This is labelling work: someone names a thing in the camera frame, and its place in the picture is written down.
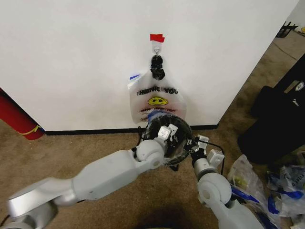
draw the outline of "yellow smiley face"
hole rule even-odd
[[[148,104],[153,106],[164,106],[168,104],[168,101],[160,97],[153,97],[148,100]]]

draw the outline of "baseboard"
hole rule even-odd
[[[213,130],[217,125],[192,125],[192,130]],[[138,128],[127,129],[104,129],[104,130],[60,130],[45,131],[46,135],[96,135],[96,134],[118,134],[118,133],[137,133]]]

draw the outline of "red pole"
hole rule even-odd
[[[40,138],[44,134],[40,126],[13,103],[1,88],[0,118],[28,140]]]

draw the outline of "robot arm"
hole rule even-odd
[[[47,178],[10,197],[13,223],[5,229],[41,229],[57,214],[57,206],[100,199],[133,182],[140,173],[164,164],[171,129],[162,126],[154,140],[132,150],[120,150],[87,165],[72,179]]]
[[[200,140],[208,138],[199,136]],[[198,199],[210,207],[219,221],[219,229],[264,229],[254,214],[237,200],[231,200],[231,186],[226,178],[216,173],[224,159],[222,152],[211,150],[204,154],[206,144],[199,142],[192,154],[193,167],[198,179]]]
[[[164,164],[167,139],[174,138],[177,127],[161,126],[154,140],[144,140],[132,150],[120,150],[87,165],[72,179],[47,178],[10,197],[9,213],[13,219],[2,229],[42,229],[56,216],[58,206],[70,206],[83,200],[100,199],[133,182],[140,173]],[[199,140],[208,138],[199,136]],[[259,221],[237,200],[231,201],[231,186],[216,168],[224,155],[198,142],[192,149],[199,200],[210,207],[220,229],[263,229]]]

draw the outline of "floor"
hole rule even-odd
[[[194,131],[206,135],[226,151],[224,173],[241,155],[239,134],[255,121],[249,114],[255,96],[264,85],[274,86],[305,52],[305,37],[294,32],[276,38],[261,58],[215,130]],[[43,136],[28,141],[0,121],[0,219],[7,215],[6,200],[14,192],[45,177],[70,178],[85,165],[137,143],[137,134]],[[254,165],[264,177],[266,166]],[[130,185],[95,202],[84,201],[61,208],[47,227],[122,228],[171,227],[216,229],[217,219],[197,199],[191,159],[178,172],[167,167],[144,173]]]

